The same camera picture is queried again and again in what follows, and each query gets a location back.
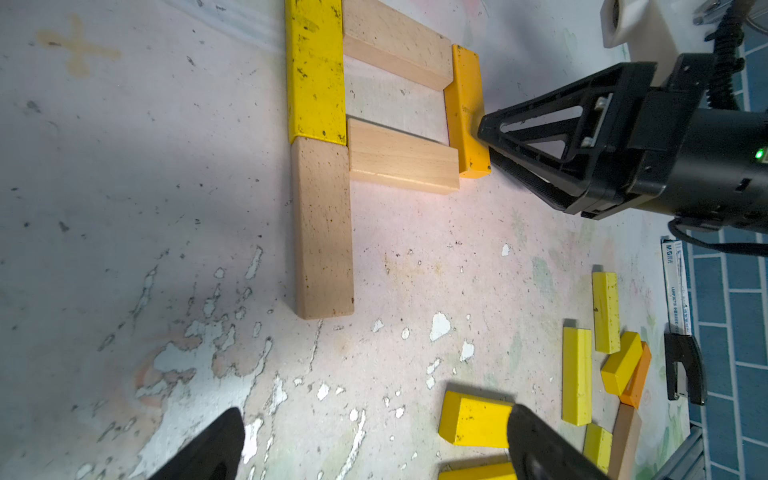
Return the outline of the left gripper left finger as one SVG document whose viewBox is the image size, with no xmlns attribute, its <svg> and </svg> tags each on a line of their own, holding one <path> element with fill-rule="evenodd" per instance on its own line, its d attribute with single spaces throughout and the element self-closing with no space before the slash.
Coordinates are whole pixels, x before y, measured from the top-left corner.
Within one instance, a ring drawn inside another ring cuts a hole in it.
<svg viewBox="0 0 768 480">
<path fill-rule="evenodd" d="M 208 427 L 166 462 L 151 480 L 233 480 L 245 443 L 241 411 L 225 410 Z"/>
</svg>

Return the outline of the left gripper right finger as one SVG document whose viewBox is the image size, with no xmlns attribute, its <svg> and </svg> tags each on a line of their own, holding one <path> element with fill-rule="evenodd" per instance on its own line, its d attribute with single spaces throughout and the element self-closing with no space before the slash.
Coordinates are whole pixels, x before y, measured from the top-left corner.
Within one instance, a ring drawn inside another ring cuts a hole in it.
<svg viewBox="0 0 768 480">
<path fill-rule="evenodd" d="M 545 421 L 523 404 L 513 405 L 507 421 L 509 457 L 518 479 L 609 480 Z"/>
</svg>

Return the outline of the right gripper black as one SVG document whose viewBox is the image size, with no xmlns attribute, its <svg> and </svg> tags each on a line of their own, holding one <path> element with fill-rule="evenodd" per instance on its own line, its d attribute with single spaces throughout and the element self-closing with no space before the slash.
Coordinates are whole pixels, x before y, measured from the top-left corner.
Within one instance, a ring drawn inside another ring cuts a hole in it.
<svg viewBox="0 0 768 480">
<path fill-rule="evenodd" d="M 477 137 L 493 166 L 566 214 L 638 209 L 671 216 L 677 231 L 766 232 L 766 114 L 739 110 L 713 54 L 680 55 L 659 86 L 655 72 L 613 65 L 483 116 Z M 581 174 L 597 157 L 590 183 L 602 197 L 569 195 L 512 160 Z"/>
</svg>

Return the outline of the tan wooden block diagonal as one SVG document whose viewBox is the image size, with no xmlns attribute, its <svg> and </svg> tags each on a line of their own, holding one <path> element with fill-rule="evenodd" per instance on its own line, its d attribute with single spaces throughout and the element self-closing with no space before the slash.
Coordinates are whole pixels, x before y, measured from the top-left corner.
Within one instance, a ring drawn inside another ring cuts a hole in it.
<svg viewBox="0 0 768 480">
<path fill-rule="evenodd" d="M 354 180 L 443 195 L 460 188 L 452 147 L 353 117 L 347 134 Z"/>
</svg>

